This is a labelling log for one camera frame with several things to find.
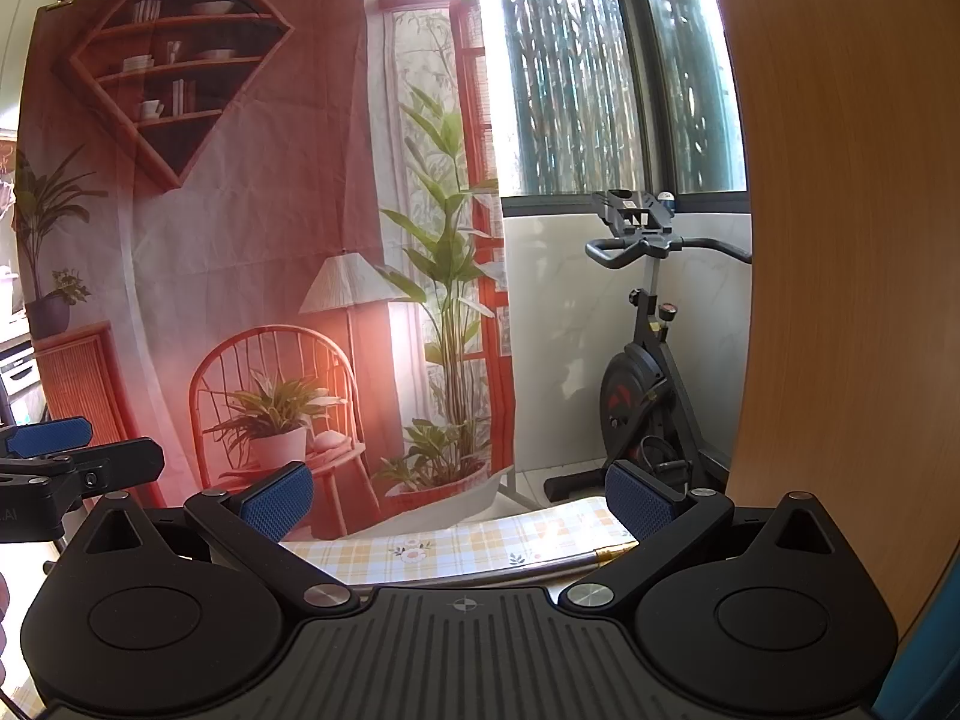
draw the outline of window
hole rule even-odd
[[[618,0],[479,0],[501,196],[643,187]]]
[[[680,194],[745,191],[740,114],[716,0],[649,0]]]

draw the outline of diamond-shaped shelf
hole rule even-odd
[[[160,3],[155,18],[138,20],[141,2],[151,1]],[[215,12],[227,2],[226,13]],[[174,189],[229,103],[290,30],[266,0],[115,0],[59,72],[137,165],[161,189]],[[125,59],[142,55],[154,64],[123,69]],[[160,117],[141,116],[145,100],[160,101]]]

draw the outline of metal pivot cap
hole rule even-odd
[[[603,607],[613,600],[613,591],[606,584],[585,581],[570,587],[566,600],[578,607]]]
[[[342,584],[314,584],[304,591],[304,600],[311,607],[339,607],[350,600],[350,591]]]

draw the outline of blue gripper pad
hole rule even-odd
[[[313,506],[313,477],[303,463],[289,464],[233,497],[243,522],[271,541],[280,541]]]
[[[683,512],[685,495],[627,461],[610,466],[605,490],[607,508],[637,541],[653,536]]]
[[[93,439],[93,428],[82,416],[69,416],[51,422],[17,425],[5,437],[6,456],[35,458],[55,455],[69,449],[87,446]]]

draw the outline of lampshade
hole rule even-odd
[[[362,255],[352,251],[323,262],[299,312],[309,314],[403,297],[404,294],[378,274]]]

